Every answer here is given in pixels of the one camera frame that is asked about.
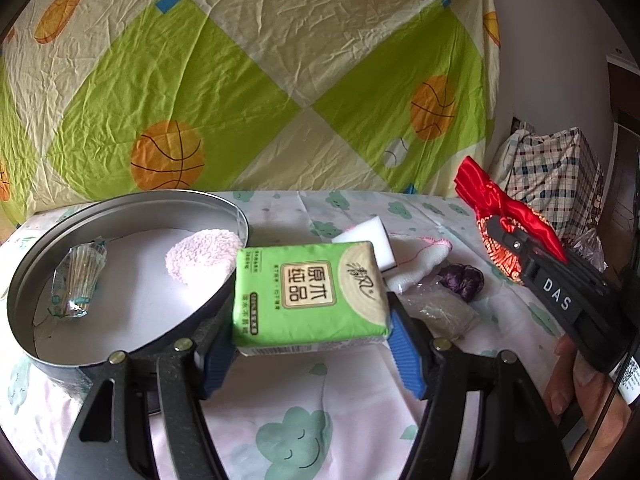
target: gray wall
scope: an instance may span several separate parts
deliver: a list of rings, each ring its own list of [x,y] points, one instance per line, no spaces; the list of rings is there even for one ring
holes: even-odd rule
[[[580,127],[607,171],[613,132],[607,54],[628,49],[596,0],[495,0],[500,21],[500,88],[495,150],[511,117],[540,134]]]

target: tablecloth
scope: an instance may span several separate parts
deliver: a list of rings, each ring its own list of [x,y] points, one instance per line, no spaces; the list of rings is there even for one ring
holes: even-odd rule
[[[375,215],[391,233],[447,238],[453,247],[448,260],[477,267],[486,282],[471,304],[482,321],[459,346],[490,356],[512,349],[544,389],[561,330],[529,290],[488,260],[473,212],[461,200],[347,191],[217,194],[245,212],[254,246],[328,241]],[[8,327],[6,288],[37,238],[82,207],[36,215],[0,246],[0,391],[6,391],[0,426],[43,480],[55,475],[79,401],[22,354]],[[390,480],[406,460],[424,403],[402,387],[388,348],[372,345],[238,358],[223,388],[202,407],[231,480]],[[468,417],[475,417],[473,409]],[[161,478],[172,480],[162,421],[153,416],[150,425]],[[306,436],[292,436],[301,428]],[[322,438],[314,441],[320,431]],[[454,478],[465,477],[474,438],[473,424],[465,424]]]

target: metal rivet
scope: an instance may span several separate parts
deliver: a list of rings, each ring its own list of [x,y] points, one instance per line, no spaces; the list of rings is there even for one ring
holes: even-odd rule
[[[502,352],[500,352],[500,358],[502,359],[503,363],[507,363],[508,365],[512,365],[518,360],[518,356],[511,350],[503,350]]]
[[[122,350],[116,350],[114,353],[112,353],[109,356],[109,362],[112,365],[117,365],[120,364],[121,362],[124,361],[124,359],[127,358],[127,353],[123,352]]]
[[[186,352],[187,350],[190,350],[192,346],[193,341],[191,339],[188,337],[181,337],[174,343],[174,350],[176,352]]]
[[[436,350],[444,352],[447,350],[451,350],[452,344],[451,344],[451,341],[449,341],[444,337],[437,337],[436,339],[433,340],[433,347]]]

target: green tissue package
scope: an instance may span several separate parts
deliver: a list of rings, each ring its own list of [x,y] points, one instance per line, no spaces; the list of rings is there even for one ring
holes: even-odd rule
[[[381,342],[386,291],[370,242],[242,249],[234,343],[244,355]]]

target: plaid cloth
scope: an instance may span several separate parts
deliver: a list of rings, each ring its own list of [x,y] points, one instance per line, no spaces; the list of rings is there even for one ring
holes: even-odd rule
[[[500,156],[500,165],[511,168],[501,187],[542,214],[562,242],[570,244],[597,226],[602,168],[579,128],[550,136],[518,130],[500,149]]]

